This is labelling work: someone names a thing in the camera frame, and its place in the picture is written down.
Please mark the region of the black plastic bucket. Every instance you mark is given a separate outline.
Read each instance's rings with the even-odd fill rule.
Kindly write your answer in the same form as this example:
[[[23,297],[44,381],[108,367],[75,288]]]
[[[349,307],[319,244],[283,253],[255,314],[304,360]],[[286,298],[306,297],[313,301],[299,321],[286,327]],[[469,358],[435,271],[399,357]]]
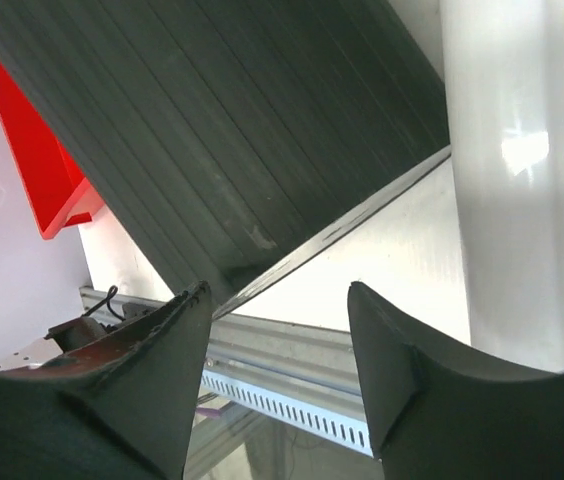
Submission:
[[[215,305],[449,142],[385,1],[0,1],[0,63],[169,288]]]

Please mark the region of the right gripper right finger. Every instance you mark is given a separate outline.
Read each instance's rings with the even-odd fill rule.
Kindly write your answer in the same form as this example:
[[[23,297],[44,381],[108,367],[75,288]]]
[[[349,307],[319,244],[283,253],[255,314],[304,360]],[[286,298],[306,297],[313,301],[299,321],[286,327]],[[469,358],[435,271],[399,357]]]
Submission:
[[[564,372],[516,364],[347,295],[373,456],[388,479],[564,479]]]

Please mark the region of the white plastic tub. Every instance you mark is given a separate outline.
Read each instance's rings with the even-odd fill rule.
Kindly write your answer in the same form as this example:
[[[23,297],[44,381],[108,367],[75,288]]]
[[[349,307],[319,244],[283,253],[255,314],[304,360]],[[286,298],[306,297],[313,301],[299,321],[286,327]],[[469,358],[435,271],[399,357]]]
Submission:
[[[564,370],[564,1],[440,11],[471,342]]]

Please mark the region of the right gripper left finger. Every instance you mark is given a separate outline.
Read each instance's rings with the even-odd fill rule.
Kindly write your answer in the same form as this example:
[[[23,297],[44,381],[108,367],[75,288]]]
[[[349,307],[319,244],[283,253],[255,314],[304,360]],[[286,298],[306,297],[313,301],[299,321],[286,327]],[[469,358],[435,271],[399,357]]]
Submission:
[[[42,366],[0,373],[0,479],[179,479],[212,323],[198,282]]]

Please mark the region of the red plastic tray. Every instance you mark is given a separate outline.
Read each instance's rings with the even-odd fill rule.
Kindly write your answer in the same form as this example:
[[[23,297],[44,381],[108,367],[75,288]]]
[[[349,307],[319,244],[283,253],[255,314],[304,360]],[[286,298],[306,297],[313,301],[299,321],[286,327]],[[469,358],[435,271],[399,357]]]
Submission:
[[[0,121],[41,237],[92,221],[104,201],[1,63]]]

